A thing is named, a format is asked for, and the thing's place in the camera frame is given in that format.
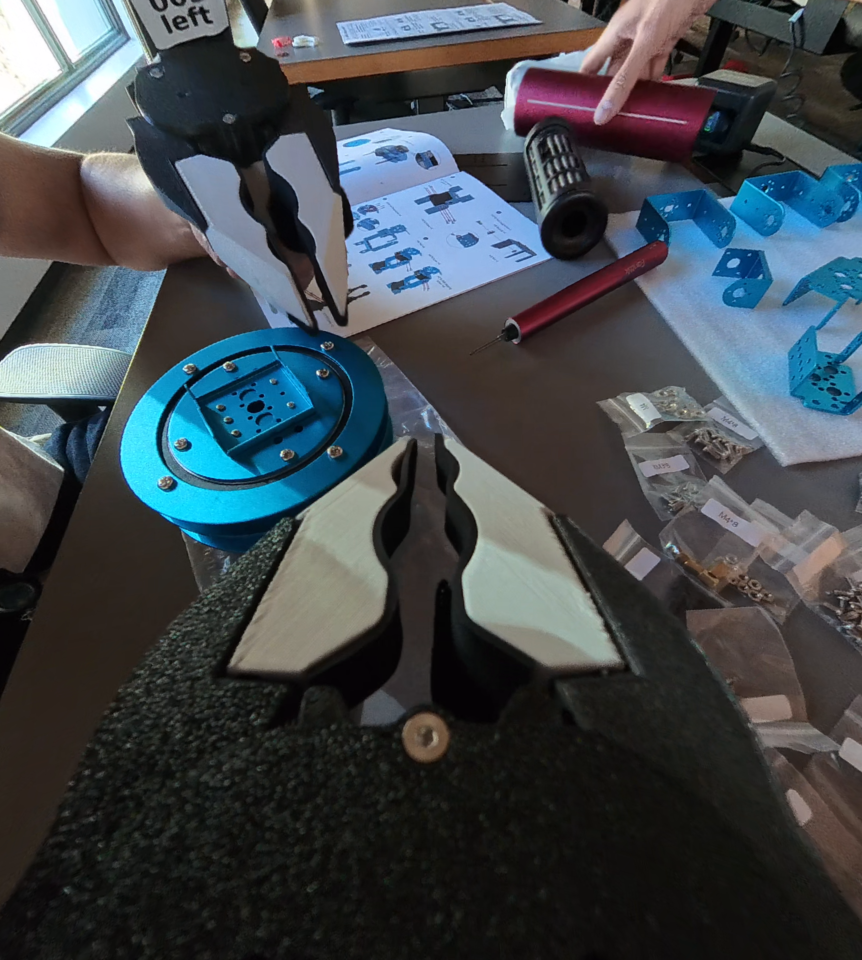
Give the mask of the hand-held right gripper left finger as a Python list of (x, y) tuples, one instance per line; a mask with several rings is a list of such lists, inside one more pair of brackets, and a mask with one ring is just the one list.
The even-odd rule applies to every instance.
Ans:
[(418, 443), (399, 438), (297, 518), (227, 665), (270, 681), (386, 681), (402, 648), (390, 558), (410, 526)]

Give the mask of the small blue U bracket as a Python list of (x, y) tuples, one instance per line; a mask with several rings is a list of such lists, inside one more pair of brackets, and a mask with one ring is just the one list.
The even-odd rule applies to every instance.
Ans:
[(224, 361), (186, 391), (213, 440), (237, 461), (316, 415), (305, 385), (274, 348)]

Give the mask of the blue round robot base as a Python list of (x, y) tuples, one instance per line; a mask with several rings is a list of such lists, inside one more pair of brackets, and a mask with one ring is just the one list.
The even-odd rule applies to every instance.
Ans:
[[(316, 414), (237, 461), (212, 438), (187, 387), (225, 361), (275, 349)], [(127, 485), (194, 540), (242, 554), (347, 479), (392, 441), (388, 398), (354, 342), (296, 327), (264, 328), (180, 361), (136, 403), (122, 435)]]

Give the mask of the red electric screwdriver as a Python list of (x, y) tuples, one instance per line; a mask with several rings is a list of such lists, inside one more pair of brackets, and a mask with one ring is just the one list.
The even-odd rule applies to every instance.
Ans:
[(470, 355), (479, 354), (496, 343), (519, 345), (656, 269), (665, 262), (668, 253), (669, 244), (665, 241), (653, 241), (641, 246), (557, 293), (511, 315), (496, 337), (475, 348)]

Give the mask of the person's left forearm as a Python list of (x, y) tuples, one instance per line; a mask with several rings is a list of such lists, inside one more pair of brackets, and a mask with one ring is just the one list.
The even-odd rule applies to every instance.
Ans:
[(0, 132), (0, 257), (150, 272), (208, 253), (134, 155), (56, 150)]

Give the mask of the wood-edged office desk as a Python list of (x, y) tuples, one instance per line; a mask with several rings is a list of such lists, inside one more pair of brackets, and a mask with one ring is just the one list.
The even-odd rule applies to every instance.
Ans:
[(251, 21), (265, 15), (257, 48), (276, 58), (292, 85), (322, 91), (336, 126), (445, 109), (453, 94), (504, 87), (525, 59), (588, 48), (603, 24), (558, 1), (512, 2), (529, 26), (350, 46), (338, 24), (465, 6), (465, 2), (245, 2)]

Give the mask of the white instruction booklet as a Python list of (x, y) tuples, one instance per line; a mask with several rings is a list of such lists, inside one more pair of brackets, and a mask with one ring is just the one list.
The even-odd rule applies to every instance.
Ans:
[(346, 238), (348, 323), (315, 285), (328, 336), (351, 336), (549, 261), (539, 227), (473, 175), (437, 137), (384, 127), (337, 144), (353, 229)]

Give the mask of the black flat panel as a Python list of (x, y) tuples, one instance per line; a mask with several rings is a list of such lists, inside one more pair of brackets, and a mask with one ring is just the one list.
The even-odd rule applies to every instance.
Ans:
[(459, 170), (471, 174), (502, 200), (532, 202), (521, 151), (456, 151), (454, 158)]

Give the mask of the printed paper sheet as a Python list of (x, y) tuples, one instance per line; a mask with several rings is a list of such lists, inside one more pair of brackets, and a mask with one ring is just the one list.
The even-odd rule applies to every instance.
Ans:
[(541, 19), (501, 2), (407, 11), (339, 21), (336, 26), (344, 45), (358, 46), (449, 37), (540, 24), (542, 24)]

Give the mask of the white mesh chair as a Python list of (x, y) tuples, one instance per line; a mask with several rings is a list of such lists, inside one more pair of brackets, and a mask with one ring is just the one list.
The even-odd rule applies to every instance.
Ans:
[(47, 406), (65, 421), (113, 406), (133, 355), (97, 345), (29, 343), (0, 361), (0, 401)]

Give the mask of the pile of labelled screw bags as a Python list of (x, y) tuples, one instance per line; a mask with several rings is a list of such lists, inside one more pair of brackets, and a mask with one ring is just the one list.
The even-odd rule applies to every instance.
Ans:
[(805, 786), (862, 858), (862, 523), (791, 517), (705, 474), (699, 454), (727, 471), (763, 445), (724, 398), (666, 387), (599, 405), (662, 526), (649, 544), (626, 524), (618, 560), (684, 611), (771, 746), (819, 755)]

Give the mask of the black bit holder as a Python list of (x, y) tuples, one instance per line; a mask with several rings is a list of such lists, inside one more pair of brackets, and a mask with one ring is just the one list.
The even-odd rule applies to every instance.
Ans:
[(571, 127), (558, 116), (541, 120), (526, 136), (522, 156), (545, 251), (559, 260), (583, 257), (603, 239), (609, 212)]

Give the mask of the person's dark trousers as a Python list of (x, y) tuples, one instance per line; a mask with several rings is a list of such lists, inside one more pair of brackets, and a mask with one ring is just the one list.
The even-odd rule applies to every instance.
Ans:
[(111, 414), (111, 408), (99, 409), (88, 417), (62, 423), (43, 442), (42, 450), (65, 474), (73, 476), (78, 486), (83, 486), (88, 478)]

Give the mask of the red cylindrical case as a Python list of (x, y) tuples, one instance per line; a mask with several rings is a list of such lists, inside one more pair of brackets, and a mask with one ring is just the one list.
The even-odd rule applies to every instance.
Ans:
[(530, 67), (514, 99), (512, 128), (524, 137), (542, 121), (557, 118), (582, 148), (655, 161), (690, 159), (713, 112), (713, 88), (644, 80), (617, 113), (599, 125), (595, 112), (609, 84), (597, 75)]

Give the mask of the blue wide U bracket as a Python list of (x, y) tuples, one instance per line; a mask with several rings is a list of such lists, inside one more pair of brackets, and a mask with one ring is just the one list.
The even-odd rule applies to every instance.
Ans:
[(806, 273), (785, 297), (784, 306), (809, 293), (817, 293), (834, 302), (837, 308), (848, 300), (862, 304), (862, 258), (836, 257)]

